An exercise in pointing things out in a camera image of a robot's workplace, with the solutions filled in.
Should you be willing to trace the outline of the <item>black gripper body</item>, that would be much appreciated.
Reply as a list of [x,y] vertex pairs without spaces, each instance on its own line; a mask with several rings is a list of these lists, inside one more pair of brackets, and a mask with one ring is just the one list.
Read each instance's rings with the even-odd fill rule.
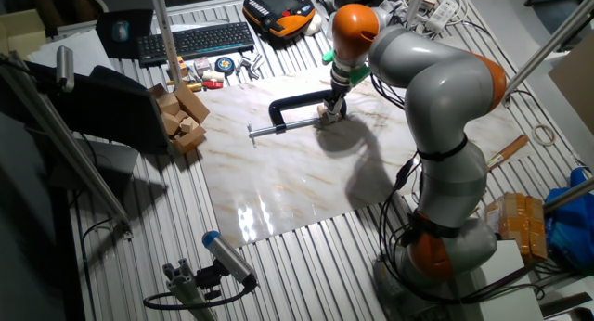
[[343,99],[349,92],[349,78],[331,74],[329,101]]

